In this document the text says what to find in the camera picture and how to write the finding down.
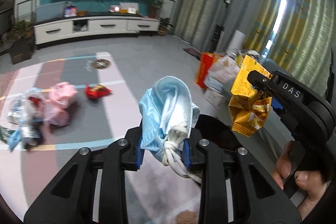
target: red decoration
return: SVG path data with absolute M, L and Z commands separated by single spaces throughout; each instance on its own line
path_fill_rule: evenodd
M 109 95 L 110 93 L 112 93 L 112 90 L 109 90 L 107 87 L 103 85 L 95 85 L 94 87 L 86 85 L 84 92 L 89 99 L 98 99 L 106 95 Z

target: human hand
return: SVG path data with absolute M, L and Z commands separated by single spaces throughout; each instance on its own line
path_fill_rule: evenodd
M 285 153 L 278 159 L 276 168 L 272 173 L 273 179 L 281 189 L 284 189 L 283 178 L 287 178 L 292 169 L 292 163 L 289 159 L 289 152 L 291 151 L 292 146 L 293 141 L 290 141 L 285 145 Z M 297 208 L 301 214 L 301 218 L 305 219 L 322 198 L 326 191 L 327 184 L 318 170 L 296 171 L 294 178 L 296 185 L 298 185 L 300 189 L 308 192 L 308 196 Z

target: blue face mask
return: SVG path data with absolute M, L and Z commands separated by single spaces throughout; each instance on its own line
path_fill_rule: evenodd
M 158 161 L 171 165 L 174 170 L 172 162 L 180 164 L 183 141 L 189 138 L 200 113 L 192 103 L 187 85 L 176 77 L 166 76 L 146 90 L 139 109 L 142 114 L 141 149 L 151 151 Z

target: tissue box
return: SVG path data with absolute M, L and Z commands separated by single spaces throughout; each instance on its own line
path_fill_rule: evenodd
M 215 109 L 219 109 L 221 105 L 225 102 L 225 98 L 222 94 L 218 93 L 215 89 L 207 88 L 204 93 L 204 98 L 212 104 Z

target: white tv stand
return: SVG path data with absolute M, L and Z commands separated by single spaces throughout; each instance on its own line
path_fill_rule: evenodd
M 76 25 L 85 25 L 81 30 Z M 48 22 L 36 23 L 35 43 L 41 45 L 47 42 L 68 38 L 86 37 L 102 34 L 137 34 L 140 32 L 157 32 L 159 20 L 141 16 L 85 16 L 69 17 Z

